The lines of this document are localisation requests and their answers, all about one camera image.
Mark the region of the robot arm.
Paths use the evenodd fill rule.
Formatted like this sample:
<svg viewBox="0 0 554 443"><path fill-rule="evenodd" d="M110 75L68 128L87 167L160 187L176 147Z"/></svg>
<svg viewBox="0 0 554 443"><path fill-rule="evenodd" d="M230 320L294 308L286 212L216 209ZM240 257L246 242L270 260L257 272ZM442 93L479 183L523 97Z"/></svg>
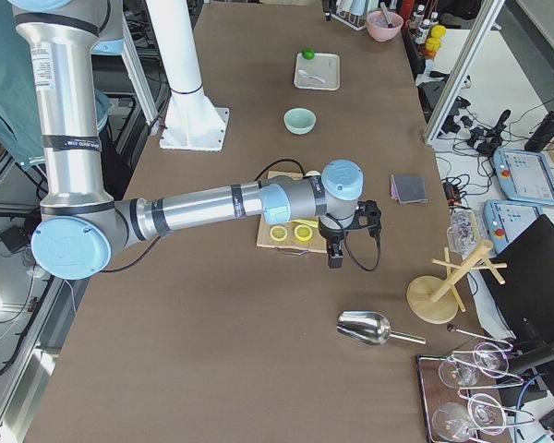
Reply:
<svg viewBox="0 0 554 443"><path fill-rule="evenodd" d="M199 225L262 215L278 224L318 217L330 257L366 203L358 165L330 162L317 176L259 179L177 197L125 200L130 171L104 137L91 58L123 50L118 1L16 1L17 33L30 46L48 191L31 241L38 264L81 280L123 249Z"/></svg>

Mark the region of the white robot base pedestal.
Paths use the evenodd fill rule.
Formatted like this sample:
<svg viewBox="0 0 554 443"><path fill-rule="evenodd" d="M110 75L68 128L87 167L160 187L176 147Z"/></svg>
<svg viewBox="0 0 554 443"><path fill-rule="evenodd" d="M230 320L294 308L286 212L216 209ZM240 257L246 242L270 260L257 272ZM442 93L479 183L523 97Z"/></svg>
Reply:
<svg viewBox="0 0 554 443"><path fill-rule="evenodd" d="M171 91L160 146L221 151L230 111L205 94L187 3L150 0L147 8Z"/></svg>

